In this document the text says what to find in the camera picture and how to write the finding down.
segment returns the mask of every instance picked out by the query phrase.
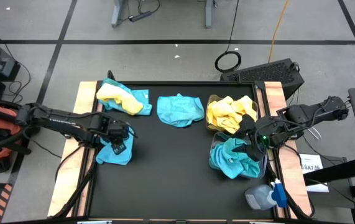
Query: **desk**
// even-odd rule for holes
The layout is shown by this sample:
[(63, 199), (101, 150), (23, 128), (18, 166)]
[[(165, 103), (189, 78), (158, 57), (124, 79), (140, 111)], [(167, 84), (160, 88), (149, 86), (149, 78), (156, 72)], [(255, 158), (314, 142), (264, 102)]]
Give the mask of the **desk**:
[[(213, 1), (214, 0), (205, 0), (205, 28), (211, 28), (212, 27), (212, 8), (213, 8)], [(114, 12), (113, 16), (111, 18), (111, 25), (113, 28), (117, 27), (119, 25), (119, 20), (121, 18), (120, 15), (123, 11), (123, 5), (124, 4), (129, 4), (128, 1), (125, 0), (114, 0)]]
[[(75, 101), (74, 113), (90, 112), (93, 109), (93, 103), (96, 93), (97, 82), (81, 82), (78, 94)], [(260, 114), (265, 115), (265, 108), (270, 109), (271, 115), (275, 115), (278, 109), (286, 107), (284, 93), (282, 91), (281, 83), (279, 82), (265, 82), (265, 92), (267, 95), (268, 105), (264, 105), (262, 101), (262, 93), (257, 90), (259, 99)], [(296, 148), (294, 141), (287, 143), (289, 146)], [(67, 139), (64, 147), (63, 158), (69, 155), (76, 147), (77, 142), (74, 139)], [(67, 160), (58, 172), (58, 178), (55, 183), (53, 197), (48, 211), (48, 215), (56, 214), (70, 198), (70, 195), (76, 189), (80, 167), (83, 158), (83, 150), (78, 151)], [(86, 170), (90, 166), (90, 162), (86, 165)], [(296, 203), (302, 208), (306, 214), (311, 213), (308, 195), (303, 179), (300, 161), (297, 155), (289, 149), (281, 148), (280, 150), (280, 166), (285, 187), (290, 192)], [(87, 186), (81, 195), (80, 204), (78, 207), (78, 215), (83, 215), (85, 212), (85, 202), (87, 198)], [(282, 209), (278, 210), (278, 216), (284, 217)]]

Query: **light blue towel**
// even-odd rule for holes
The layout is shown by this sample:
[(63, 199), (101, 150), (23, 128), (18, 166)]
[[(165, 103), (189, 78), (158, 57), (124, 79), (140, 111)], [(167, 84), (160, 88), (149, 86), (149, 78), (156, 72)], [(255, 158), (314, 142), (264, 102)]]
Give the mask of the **light blue towel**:
[(253, 161), (244, 152), (233, 152), (233, 149), (243, 144), (246, 142), (242, 139), (228, 138), (227, 141), (215, 145), (210, 152), (210, 167), (223, 171), (231, 179), (239, 175), (258, 177), (260, 174), (258, 162)]
[(161, 122), (178, 128), (200, 121), (205, 112), (199, 98), (182, 96), (160, 96), (157, 103), (157, 114)]
[(118, 165), (126, 165), (132, 159), (132, 148), (133, 148), (133, 138), (134, 136), (129, 133), (129, 138), (123, 140), (123, 143), (126, 146), (126, 149), (121, 152), (119, 155), (116, 155), (113, 151), (113, 147), (110, 142), (106, 142), (103, 139), (100, 139), (104, 147), (100, 150), (96, 157), (98, 164), (103, 164), (104, 162)]
[[(110, 78), (105, 78), (103, 80), (103, 85), (105, 83), (122, 88), (124, 91), (132, 94), (138, 102), (142, 103), (144, 105), (144, 107), (138, 113), (139, 115), (147, 115), (148, 116), (151, 114), (152, 105), (149, 104), (149, 91), (148, 90), (131, 90), (128, 87), (124, 86), (122, 83), (119, 83), (119, 82), (112, 80)], [(104, 105), (106, 110), (116, 109), (116, 110), (126, 113), (126, 111), (122, 108), (122, 105), (115, 103), (114, 100), (109, 100), (107, 102), (99, 100), (99, 102), (102, 105)]]

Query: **label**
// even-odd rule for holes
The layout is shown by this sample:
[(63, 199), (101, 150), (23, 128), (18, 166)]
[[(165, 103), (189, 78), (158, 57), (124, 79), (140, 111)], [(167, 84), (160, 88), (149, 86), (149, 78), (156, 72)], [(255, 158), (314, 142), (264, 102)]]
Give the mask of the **label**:
[(253, 195), (245, 195), (247, 203), (253, 208), (253, 209), (260, 209), (259, 203), (257, 203), (256, 198)]

